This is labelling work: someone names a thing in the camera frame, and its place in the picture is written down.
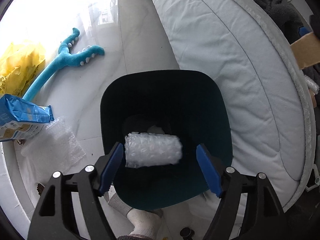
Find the stuffed dinosaur toy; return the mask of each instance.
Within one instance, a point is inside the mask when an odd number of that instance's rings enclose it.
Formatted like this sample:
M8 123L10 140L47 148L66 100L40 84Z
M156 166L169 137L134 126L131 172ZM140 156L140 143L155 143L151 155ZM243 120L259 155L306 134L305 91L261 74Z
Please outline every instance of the stuffed dinosaur toy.
M83 66L84 62L88 63L91 57L96 54L104 55L104 49L100 46L88 45L87 49L84 48L82 52L77 54L70 54L69 48L78 40L80 31L73 28L73 33L61 42L58 49L58 56L41 72L36 80L31 84L23 99L31 101L47 80L59 69L65 66L78 67Z

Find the white tile floor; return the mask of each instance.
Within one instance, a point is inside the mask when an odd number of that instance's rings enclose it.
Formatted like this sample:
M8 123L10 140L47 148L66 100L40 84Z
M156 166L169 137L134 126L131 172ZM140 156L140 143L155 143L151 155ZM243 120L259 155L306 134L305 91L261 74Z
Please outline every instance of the white tile floor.
M94 164L104 154L100 131L100 100L116 78L139 71L178 69L168 38L151 0L14 0L0 22L0 54L10 42L40 41L46 49L46 65L56 56L60 41L73 27L80 38L71 53L87 45L100 45L105 56L97 56L81 67L58 71L38 94L38 105L51 105L55 118L64 116L72 127L86 157L69 172ZM20 173L34 205L38 201L31 164L15 144ZM80 235L88 238L77 194L74 209ZM100 200L116 236L130 233L132 224ZM157 239L182 239L179 232L189 226L195 239L203 236L208 221L191 215L186 203L164 209Z

